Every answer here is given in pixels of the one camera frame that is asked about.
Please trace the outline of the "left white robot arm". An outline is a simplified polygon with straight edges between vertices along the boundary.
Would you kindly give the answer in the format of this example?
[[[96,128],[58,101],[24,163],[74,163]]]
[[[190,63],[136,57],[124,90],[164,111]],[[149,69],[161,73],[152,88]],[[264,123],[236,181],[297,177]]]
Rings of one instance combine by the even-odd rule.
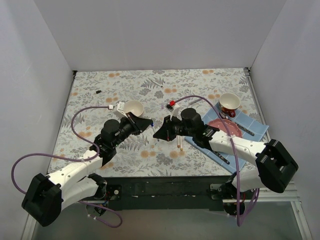
[[[130,135],[139,135],[152,125],[151,119],[131,112],[121,120],[107,120],[80,161],[48,175],[39,173],[33,177],[22,208],[41,226],[47,227],[68,206],[88,197],[103,199],[107,182],[94,171],[108,163],[116,155],[117,146]]]

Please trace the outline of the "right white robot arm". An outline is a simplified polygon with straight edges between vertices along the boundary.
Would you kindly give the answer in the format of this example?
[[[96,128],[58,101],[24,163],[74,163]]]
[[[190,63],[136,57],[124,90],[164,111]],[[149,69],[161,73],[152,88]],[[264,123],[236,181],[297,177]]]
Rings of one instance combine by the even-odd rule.
[[[255,166],[245,173],[233,173],[226,183],[218,187],[215,193],[222,197],[237,199],[246,191],[260,188],[281,194],[299,168],[278,140],[264,143],[228,136],[223,130],[204,124],[193,108],[183,110],[180,116],[166,116],[153,137],[167,142],[177,136],[191,137],[202,149],[237,156]]]

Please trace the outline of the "yellow marker pen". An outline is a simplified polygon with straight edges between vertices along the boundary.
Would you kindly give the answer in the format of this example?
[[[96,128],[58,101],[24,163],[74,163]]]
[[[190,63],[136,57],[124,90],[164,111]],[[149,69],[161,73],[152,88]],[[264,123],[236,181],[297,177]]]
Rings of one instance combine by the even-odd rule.
[[[183,137],[179,136],[178,141],[179,141],[179,149],[180,151],[183,151]]]

